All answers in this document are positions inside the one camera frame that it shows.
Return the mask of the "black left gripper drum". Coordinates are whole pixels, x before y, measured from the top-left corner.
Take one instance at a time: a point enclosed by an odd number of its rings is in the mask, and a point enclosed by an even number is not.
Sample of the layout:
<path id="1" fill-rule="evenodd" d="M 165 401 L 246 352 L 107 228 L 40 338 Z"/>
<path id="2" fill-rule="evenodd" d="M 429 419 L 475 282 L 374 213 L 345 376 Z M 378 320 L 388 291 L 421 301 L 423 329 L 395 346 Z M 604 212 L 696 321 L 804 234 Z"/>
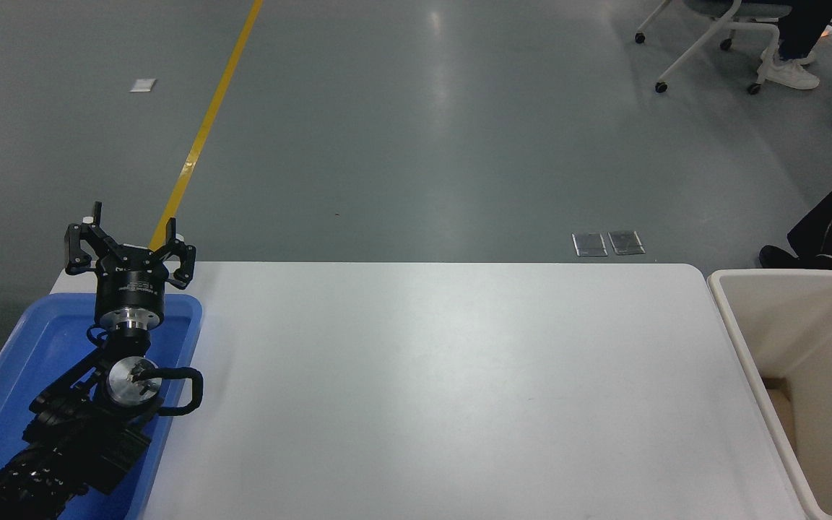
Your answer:
<path id="1" fill-rule="evenodd" d="M 113 313 L 123 308 L 165 312 L 165 281 L 168 270 L 160 269 L 146 248 L 122 248 L 95 262 L 96 313 Z"/>

